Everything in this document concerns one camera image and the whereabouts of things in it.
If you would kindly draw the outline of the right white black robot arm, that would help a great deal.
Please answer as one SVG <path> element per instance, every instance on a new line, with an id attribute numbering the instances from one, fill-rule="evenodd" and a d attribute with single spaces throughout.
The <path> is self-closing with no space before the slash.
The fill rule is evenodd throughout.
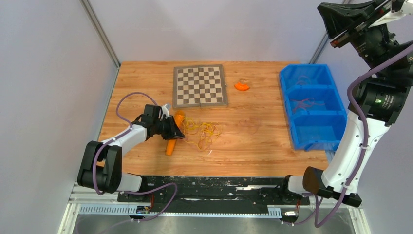
<path id="1" fill-rule="evenodd" d="M 278 190 L 283 203 L 305 195 L 360 206 L 359 178 L 380 139 L 399 117 L 413 84 L 413 43 L 400 44 L 389 22 L 413 13 L 410 0 L 372 0 L 359 4 L 323 2 L 318 6 L 331 45 L 351 44 L 369 71 L 347 89 L 349 113 L 343 138 L 325 169 L 307 167 L 287 175 Z"/>

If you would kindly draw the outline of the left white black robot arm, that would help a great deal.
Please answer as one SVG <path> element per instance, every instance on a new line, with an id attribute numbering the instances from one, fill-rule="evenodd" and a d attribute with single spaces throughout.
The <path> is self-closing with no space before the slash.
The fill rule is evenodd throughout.
<path id="1" fill-rule="evenodd" d="M 164 140 L 185 137 L 166 105 L 147 104 L 143 114 L 117 136 L 103 142 L 88 142 L 77 176 L 78 185 L 95 189 L 98 194 L 130 192 L 137 202 L 145 201 L 149 189 L 143 185 L 143 177 L 124 173 L 122 159 L 136 145 L 154 135 L 160 135 Z"/>

